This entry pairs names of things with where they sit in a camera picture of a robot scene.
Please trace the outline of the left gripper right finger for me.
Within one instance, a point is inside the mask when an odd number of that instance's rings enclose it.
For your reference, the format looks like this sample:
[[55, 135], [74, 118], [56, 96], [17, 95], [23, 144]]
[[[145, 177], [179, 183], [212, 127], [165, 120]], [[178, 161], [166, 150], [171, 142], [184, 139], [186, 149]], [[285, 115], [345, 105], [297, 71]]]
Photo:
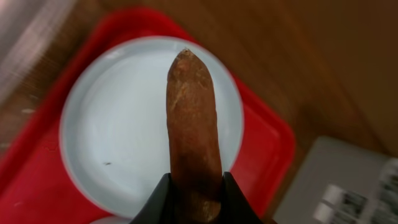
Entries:
[[223, 174], [219, 223], [262, 224], [230, 172]]

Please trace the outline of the large light blue plate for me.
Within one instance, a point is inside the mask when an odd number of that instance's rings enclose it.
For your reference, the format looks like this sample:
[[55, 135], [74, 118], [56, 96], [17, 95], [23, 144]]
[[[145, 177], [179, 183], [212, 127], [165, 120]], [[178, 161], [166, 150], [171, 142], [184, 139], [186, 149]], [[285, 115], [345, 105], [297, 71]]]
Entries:
[[113, 215], [134, 218], [170, 170], [167, 74], [183, 49], [206, 65], [213, 80], [223, 170], [231, 170], [239, 154], [243, 101], [231, 74], [213, 54], [167, 36], [119, 44], [75, 82], [59, 134], [62, 161], [75, 187]]

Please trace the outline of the clear plastic bin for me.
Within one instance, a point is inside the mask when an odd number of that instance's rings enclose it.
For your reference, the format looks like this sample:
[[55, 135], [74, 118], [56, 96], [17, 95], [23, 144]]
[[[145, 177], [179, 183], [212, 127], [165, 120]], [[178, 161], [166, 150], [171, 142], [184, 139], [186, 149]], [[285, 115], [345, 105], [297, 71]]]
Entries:
[[76, 0], [1, 0], [1, 101], [49, 47]]

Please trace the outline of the grey dishwasher rack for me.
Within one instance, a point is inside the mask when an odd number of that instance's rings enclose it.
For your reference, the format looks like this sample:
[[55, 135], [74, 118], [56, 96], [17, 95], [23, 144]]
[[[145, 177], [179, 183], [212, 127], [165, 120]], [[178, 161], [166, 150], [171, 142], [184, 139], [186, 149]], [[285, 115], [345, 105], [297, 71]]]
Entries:
[[397, 223], [397, 158], [319, 137], [273, 219], [278, 224]]

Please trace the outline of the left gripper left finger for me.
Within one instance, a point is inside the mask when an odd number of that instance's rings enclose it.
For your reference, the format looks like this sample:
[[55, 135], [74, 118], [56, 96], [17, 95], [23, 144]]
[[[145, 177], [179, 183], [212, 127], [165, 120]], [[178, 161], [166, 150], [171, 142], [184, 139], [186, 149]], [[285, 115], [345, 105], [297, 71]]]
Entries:
[[146, 204], [130, 224], [172, 224], [174, 202], [170, 173], [164, 174]]

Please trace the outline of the red serving tray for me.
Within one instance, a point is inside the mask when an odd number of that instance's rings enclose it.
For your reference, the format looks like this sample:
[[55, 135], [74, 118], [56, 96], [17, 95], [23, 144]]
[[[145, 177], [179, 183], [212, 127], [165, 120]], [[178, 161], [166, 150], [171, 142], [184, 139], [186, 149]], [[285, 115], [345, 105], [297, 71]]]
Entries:
[[[89, 223], [108, 216], [78, 191], [63, 165], [58, 141], [63, 104], [100, 54], [126, 40], [156, 35], [190, 39], [171, 19], [148, 8], [117, 11], [97, 25], [1, 161], [2, 223]], [[294, 136], [243, 82], [236, 85], [244, 134], [231, 173], [254, 212], [263, 216], [292, 162]]]

